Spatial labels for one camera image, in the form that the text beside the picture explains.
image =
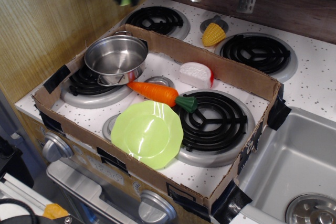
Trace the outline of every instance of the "stainless steel pot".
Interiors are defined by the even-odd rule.
[[[148,54],[146,41],[132,37],[129,31],[93,43],[84,55],[85,64],[98,74],[102,86],[124,85],[137,79],[144,70]]]

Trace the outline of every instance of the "toy sink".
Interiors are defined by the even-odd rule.
[[[277,131],[265,128],[239,187],[253,208],[282,222],[336,223],[336,122],[291,109]]]

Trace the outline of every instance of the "wooden cabinet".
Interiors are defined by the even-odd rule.
[[[0,89],[16,112],[15,102],[136,8],[114,0],[0,0],[0,5]],[[29,119],[17,115],[35,138]]]

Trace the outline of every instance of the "green plastic plate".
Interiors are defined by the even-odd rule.
[[[166,104],[144,101],[129,106],[115,121],[112,144],[152,169],[160,169],[180,151],[179,116]]]

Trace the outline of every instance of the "black coil burner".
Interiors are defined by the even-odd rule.
[[[167,35],[175,27],[182,27],[183,20],[173,9],[161,6],[152,6],[142,8],[134,12],[126,20],[126,24],[131,24],[146,30],[155,31],[159,34]]]
[[[285,68],[290,59],[282,43],[263,36],[236,35],[223,45],[220,55],[267,74]]]
[[[69,79],[71,85],[69,86],[71,94],[77,96],[103,94],[110,91],[114,87],[105,87],[97,83],[98,74],[90,70],[86,65],[80,68]]]
[[[235,101],[223,94],[206,91],[184,96],[196,97],[198,103],[194,113],[176,109],[184,132],[182,144],[187,151],[222,152],[242,139],[246,133],[247,116]]]

